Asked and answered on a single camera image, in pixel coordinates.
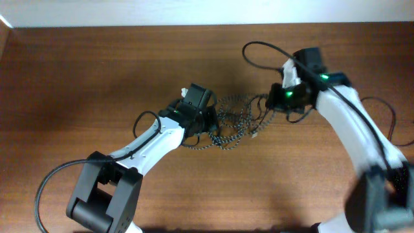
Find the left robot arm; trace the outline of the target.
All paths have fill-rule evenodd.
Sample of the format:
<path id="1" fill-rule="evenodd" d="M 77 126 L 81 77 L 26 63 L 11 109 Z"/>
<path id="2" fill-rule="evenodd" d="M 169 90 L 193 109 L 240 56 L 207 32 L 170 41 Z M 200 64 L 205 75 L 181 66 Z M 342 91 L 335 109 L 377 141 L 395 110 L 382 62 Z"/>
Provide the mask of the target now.
<path id="1" fill-rule="evenodd" d="M 215 93 L 197 84 L 155 114 L 134 141 L 109 155 L 86 160 L 66 215 L 93 232 L 141 232 L 133 221 L 144 176 L 190 137 L 218 128 Z"/>

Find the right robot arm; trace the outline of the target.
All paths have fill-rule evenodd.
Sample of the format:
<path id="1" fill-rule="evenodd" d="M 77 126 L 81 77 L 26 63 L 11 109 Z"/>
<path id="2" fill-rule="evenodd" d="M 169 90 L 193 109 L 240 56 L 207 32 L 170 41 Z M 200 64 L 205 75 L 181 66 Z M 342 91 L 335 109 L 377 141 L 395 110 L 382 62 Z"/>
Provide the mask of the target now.
<path id="1" fill-rule="evenodd" d="M 282 83 L 272 85 L 267 109 L 303 113 L 311 106 L 337 134 L 358 180 L 343 213 L 312 232 L 390 232 L 413 226 L 413 165 L 385 137 L 342 72 L 328 73 L 316 47 L 290 55 Z"/>

